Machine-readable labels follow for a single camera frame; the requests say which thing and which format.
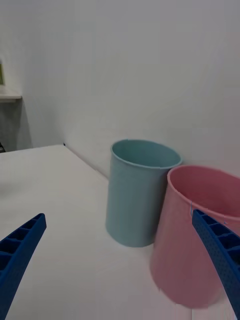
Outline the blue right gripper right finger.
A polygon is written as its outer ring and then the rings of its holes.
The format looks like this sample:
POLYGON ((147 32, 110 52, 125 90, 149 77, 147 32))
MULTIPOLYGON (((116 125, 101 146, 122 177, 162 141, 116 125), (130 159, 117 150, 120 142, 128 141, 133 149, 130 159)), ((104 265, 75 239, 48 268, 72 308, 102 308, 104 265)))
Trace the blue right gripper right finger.
POLYGON ((192 225, 200 237, 234 311, 240 318, 240 237, 204 212, 195 209, 192 225))

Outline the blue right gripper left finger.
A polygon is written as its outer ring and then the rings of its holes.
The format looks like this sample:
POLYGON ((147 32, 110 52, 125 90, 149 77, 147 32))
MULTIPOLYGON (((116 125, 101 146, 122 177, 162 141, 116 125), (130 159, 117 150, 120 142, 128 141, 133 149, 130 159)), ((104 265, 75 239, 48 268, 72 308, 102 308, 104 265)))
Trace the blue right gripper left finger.
POLYGON ((32 255, 47 228, 40 213, 0 241, 0 319, 4 320, 32 255))

